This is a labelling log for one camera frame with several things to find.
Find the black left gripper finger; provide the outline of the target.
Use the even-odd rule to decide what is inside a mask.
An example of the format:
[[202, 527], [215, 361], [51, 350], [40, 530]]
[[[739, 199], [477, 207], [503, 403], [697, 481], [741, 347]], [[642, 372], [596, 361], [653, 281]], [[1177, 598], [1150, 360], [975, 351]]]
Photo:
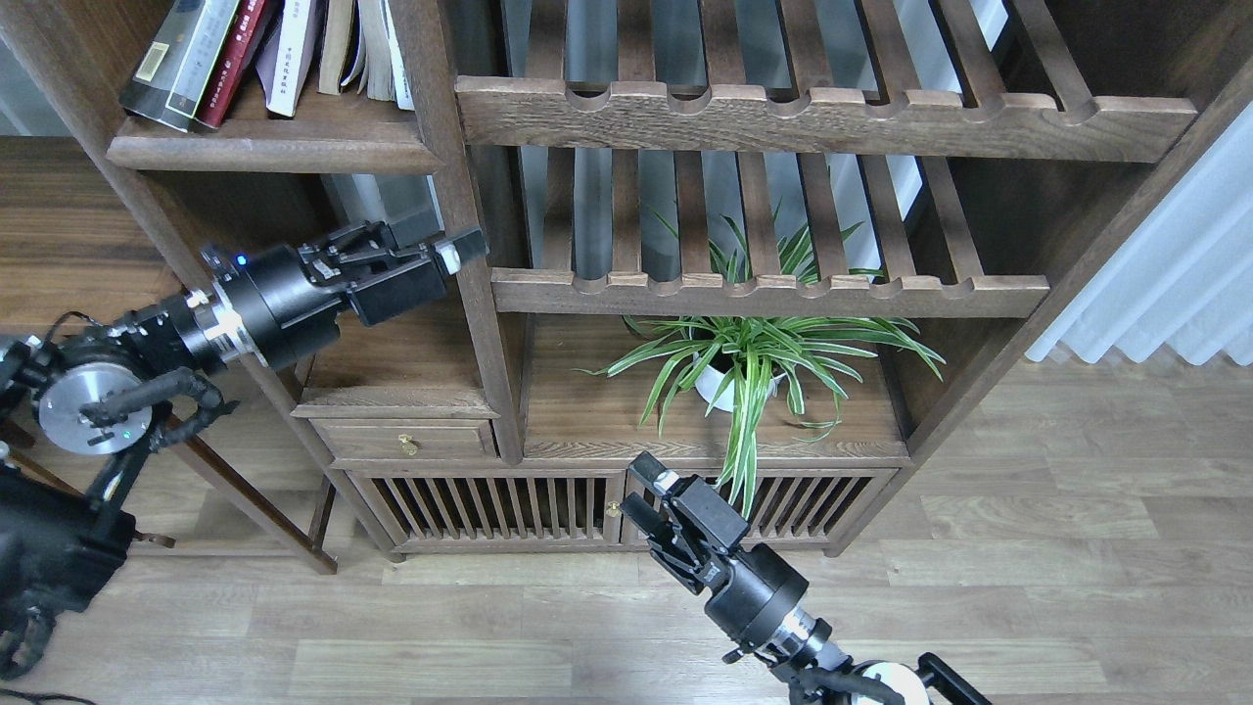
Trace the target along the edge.
[[416, 307], [442, 299], [446, 280], [487, 255], [487, 237], [472, 227], [421, 240], [412, 227], [373, 227], [348, 245], [348, 301], [363, 326], [377, 326]]

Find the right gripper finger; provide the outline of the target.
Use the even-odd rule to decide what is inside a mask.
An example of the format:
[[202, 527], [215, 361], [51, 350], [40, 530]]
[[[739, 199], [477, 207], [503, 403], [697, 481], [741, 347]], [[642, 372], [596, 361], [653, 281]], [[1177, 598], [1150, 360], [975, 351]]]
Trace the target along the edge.
[[699, 476], [680, 476], [645, 451], [626, 466], [632, 478], [667, 508], [678, 531], [690, 541], [700, 541], [717, 553], [739, 547], [749, 532], [747, 518]]
[[639, 493], [628, 493], [623, 500], [621, 511], [630, 518], [649, 545], [654, 556], [685, 558], [683, 527], [674, 518], [663, 517], [649, 501]]

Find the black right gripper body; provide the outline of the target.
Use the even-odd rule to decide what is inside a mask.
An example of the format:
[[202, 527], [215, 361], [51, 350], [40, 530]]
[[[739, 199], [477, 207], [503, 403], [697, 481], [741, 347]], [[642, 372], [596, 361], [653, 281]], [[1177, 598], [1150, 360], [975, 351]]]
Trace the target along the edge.
[[799, 609], [809, 581], [773, 548], [744, 550], [694, 533], [648, 537], [652, 553], [692, 594], [708, 589], [704, 614], [736, 642], [729, 657], [793, 657], [812, 637], [812, 617]]

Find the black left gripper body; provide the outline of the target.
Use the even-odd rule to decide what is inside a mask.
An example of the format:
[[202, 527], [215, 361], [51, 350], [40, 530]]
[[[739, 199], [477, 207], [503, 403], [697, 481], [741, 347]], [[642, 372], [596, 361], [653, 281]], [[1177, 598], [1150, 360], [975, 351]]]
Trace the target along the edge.
[[382, 220], [346, 225], [318, 244], [278, 245], [263, 254], [232, 255], [205, 245], [213, 291], [200, 296], [200, 333], [229, 361], [254, 353], [282, 369], [340, 339], [345, 309], [363, 326], [402, 312], [393, 229]]

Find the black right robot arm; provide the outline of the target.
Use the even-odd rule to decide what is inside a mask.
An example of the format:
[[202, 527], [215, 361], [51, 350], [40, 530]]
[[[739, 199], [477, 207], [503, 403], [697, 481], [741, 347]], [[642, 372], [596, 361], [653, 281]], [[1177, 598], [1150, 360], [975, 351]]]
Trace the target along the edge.
[[831, 625], [802, 605], [807, 581], [769, 545], [744, 548], [749, 526], [699, 476], [679, 476], [642, 452], [626, 468], [662, 501], [662, 512], [630, 493], [621, 510], [648, 541], [655, 561], [692, 594], [708, 590], [704, 614], [734, 642], [725, 664], [746, 655], [787, 685], [792, 704], [928, 704], [936, 690], [950, 704], [989, 704], [936, 652], [916, 667], [871, 660], [856, 664]]

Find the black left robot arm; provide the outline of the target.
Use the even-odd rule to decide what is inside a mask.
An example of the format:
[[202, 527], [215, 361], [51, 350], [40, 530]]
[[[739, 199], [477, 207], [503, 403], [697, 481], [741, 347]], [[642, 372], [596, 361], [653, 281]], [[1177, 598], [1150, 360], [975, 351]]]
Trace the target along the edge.
[[124, 565], [137, 521], [122, 505], [147, 460], [236, 409], [214, 384], [251, 354], [284, 369], [340, 339], [340, 313], [377, 326], [442, 299], [447, 280], [487, 254], [471, 227], [403, 245], [397, 225], [365, 220], [317, 244], [258, 255], [207, 247], [209, 291], [170, 296], [65, 341], [3, 343], [3, 412], [30, 404], [44, 436], [107, 465], [83, 495], [3, 463], [3, 679], [41, 660], [56, 617], [81, 612]]

